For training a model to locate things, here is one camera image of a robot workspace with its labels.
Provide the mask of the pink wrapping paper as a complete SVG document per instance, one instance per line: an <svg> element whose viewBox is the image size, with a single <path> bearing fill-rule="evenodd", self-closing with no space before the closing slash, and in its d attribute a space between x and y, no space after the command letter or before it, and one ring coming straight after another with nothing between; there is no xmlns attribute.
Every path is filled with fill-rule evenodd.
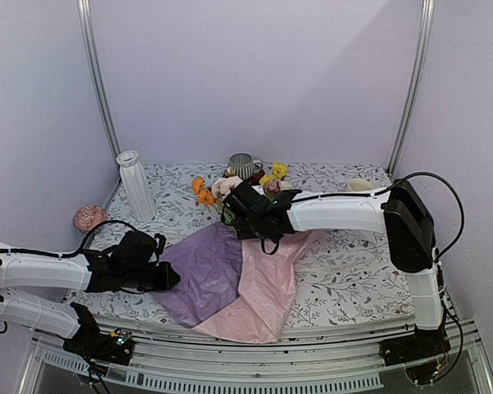
<svg viewBox="0 0 493 394"><path fill-rule="evenodd" d="M272 255L262 251L258 240L243 241L238 298L194 330L238 343L277 342L296 296L294 264L319 235L319 231L286 235Z"/></svg>

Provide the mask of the white printed ribbon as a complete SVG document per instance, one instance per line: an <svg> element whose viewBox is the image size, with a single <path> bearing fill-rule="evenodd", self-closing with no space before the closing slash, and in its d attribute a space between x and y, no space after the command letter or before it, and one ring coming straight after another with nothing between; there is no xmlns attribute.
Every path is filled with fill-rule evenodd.
<svg viewBox="0 0 493 394"><path fill-rule="evenodd" d="M356 255L356 259L352 262L338 260L338 264L322 264L317 261L306 265L306 261L302 260L294 265L294 271L298 277L324 277L329 275L337 275L348 272L354 268L363 268L370 263L374 263L376 257L369 255Z"/></svg>

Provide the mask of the purple wrapping paper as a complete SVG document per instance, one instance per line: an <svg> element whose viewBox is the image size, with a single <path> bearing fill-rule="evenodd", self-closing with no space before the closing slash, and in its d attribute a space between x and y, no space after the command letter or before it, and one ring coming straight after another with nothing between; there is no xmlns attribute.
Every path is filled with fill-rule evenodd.
<svg viewBox="0 0 493 394"><path fill-rule="evenodd" d="M169 246L163 258L181 281L153 297L175 323L193 328L238 298L242 245L231 227L221 222L204 227Z"/></svg>

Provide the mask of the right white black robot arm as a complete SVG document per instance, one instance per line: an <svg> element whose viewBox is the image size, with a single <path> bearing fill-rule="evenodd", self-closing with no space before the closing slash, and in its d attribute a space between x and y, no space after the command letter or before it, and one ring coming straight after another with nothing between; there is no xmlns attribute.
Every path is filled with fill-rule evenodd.
<svg viewBox="0 0 493 394"><path fill-rule="evenodd" d="M420 331L408 341L417 358L440 344L443 320L437 275L434 220L407 181L367 192L313 193L283 190L273 199L242 182L224 199L222 219L242 240L278 245L297 232L359 230L387 236L391 263L404 274Z"/></svg>

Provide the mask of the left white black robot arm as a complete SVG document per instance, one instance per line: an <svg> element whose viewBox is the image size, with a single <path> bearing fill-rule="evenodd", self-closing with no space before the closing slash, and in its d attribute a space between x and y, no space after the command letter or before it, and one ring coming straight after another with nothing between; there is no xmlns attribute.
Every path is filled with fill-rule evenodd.
<svg viewBox="0 0 493 394"><path fill-rule="evenodd" d="M0 321L71 339L88 356L100 355L104 335L83 305L55 303L25 293L26 287L61 288L87 293L169 291L181 277L160 260L163 236L128 231L105 250L81 249L69 254L11 248L0 244Z"/></svg>

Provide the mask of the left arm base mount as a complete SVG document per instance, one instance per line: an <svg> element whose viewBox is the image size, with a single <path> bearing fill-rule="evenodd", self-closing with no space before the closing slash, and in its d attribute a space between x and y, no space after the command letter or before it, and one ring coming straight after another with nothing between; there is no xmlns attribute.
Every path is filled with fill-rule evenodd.
<svg viewBox="0 0 493 394"><path fill-rule="evenodd" d="M80 328L72 338L64 340L62 348L88 360L128 366L135 347L132 334L120 328L110 333L98 329Z"/></svg>

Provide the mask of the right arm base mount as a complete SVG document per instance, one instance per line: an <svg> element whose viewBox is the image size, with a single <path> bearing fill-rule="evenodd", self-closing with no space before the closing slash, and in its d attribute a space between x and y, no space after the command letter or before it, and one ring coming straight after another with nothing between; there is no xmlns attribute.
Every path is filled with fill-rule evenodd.
<svg viewBox="0 0 493 394"><path fill-rule="evenodd" d="M450 348L447 332L443 327L437 330L415 328L407 336L381 341L379 355L385 365L390 366L443 355Z"/></svg>

